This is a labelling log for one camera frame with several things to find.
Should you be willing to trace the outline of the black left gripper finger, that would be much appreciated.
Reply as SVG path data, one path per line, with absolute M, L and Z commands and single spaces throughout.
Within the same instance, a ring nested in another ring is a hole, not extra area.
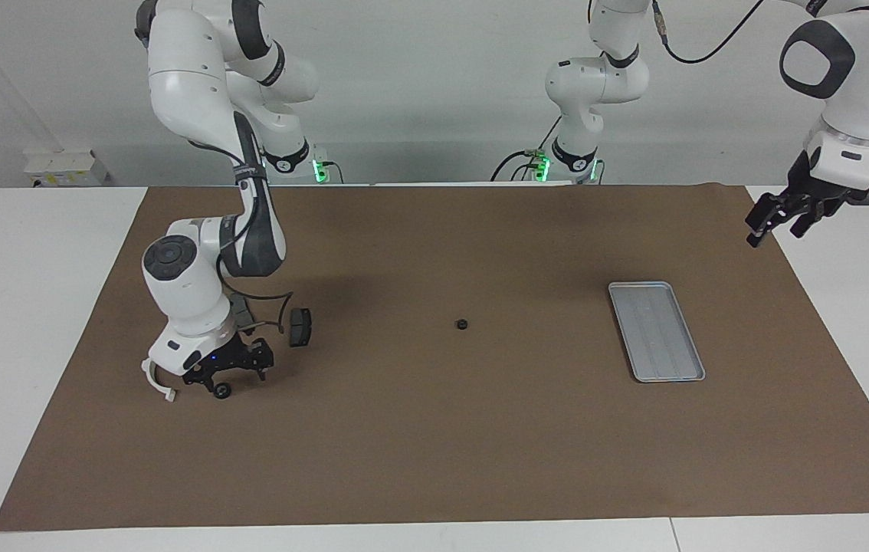
M 804 205 L 798 209 L 798 217 L 795 218 L 795 223 L 792 224 L 789 231 L 796 238 L 802 238 L 803 235 L 817 222 L 820 222 L 826 216 L 826 207 L 824 205 Z
M 761 195 L 744 222 L 749 225 L 747 244 L 759 248 L 772 229 L 781 223 L 782 199 L 777 195 Z

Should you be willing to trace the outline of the silver metal tray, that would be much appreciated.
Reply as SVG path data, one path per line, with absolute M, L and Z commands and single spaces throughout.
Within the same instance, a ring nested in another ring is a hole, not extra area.
M 635 380 L 680 383 L 707 377 L 669 283 L 617 281 L 608 293 Z

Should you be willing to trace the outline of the brown table mat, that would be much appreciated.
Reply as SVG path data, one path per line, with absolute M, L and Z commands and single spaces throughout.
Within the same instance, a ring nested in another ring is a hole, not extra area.
M 140 262 L 241 209 L 151 189 L 0 507 L 0 531 L 869 511 L 869 401 L 739 186 L 275 189 L 306 348 L 169 404 Z M 608 286 L 666 281 L 707 371 L 638 382 Z M 455 328 L 465 318 L 470 327 Z

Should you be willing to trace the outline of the white semicircular bracket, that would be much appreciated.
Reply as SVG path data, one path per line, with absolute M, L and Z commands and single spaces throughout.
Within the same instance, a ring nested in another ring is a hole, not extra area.
M 159 366 L 154 360 L 145 359 L 141 363 L 141 370 L 143 371 L 147 383 L 156 392 L 160 393 L 166 402 L 172 404 L 172 402 L 175 402 L 176 394 L 178 394 L 178 392 L 176 392 L 175 388 L 172 388 L 171 386 L 161 384 L 161 381 L 158 380 L 158 369 Z

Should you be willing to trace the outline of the white wall socket box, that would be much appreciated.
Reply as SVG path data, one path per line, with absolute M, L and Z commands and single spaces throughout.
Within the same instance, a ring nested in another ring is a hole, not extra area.
M 27 153 L 22 174 L 30 186 L 106 186 L 107 168 L 90 150 Z

